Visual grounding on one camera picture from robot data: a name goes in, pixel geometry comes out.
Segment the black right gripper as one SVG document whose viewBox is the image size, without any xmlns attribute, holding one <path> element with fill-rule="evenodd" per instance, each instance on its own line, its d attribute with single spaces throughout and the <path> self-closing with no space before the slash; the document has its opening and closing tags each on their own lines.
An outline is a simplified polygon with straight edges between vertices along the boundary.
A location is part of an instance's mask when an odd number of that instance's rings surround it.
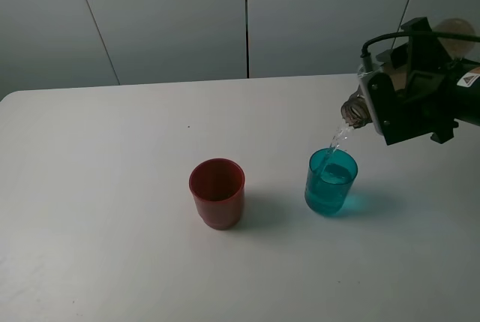
<svg viewBox="0 0 480 322">
<path fill-rule="evenodd" d="M 433 31 L 427 17 L 413 18 L 400 28 L 403 32 Z M 446 97 L 449 83 L 444 69 L 448 62 L 450 56 L 437 37 L 409 36 L 407 87 L 395 91 L 384 72 L 370 80 L 368 89 L 388 145 L 426 134 L 438 144 L 454 137 L 458 122 Z"/>
</svg>

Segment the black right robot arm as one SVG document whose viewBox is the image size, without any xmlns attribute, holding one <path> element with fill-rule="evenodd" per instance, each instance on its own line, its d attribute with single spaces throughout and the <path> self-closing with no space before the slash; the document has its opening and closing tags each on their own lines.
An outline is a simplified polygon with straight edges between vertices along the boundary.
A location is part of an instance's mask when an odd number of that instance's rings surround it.
<svg viewBox="0 0 480 322">
<path fill-rule="evenodd" d="M 372 62 L 371 45 L 395 38 L 407 43 L 388 53 L 393 68 L 405 67 L 395 87 L 384 68 Z M 453 138 L 460 121 L 479 124 L 479 64 L 453 58 L 442 42 L 477 44 L 479 37 L 434 31 L 425 17 L 405 23 L 400 32 L 380 35 L 361 48 L 360 86 L 370 119 L 389 145 L 428 134 L 437 143 Z"/>
</svg>

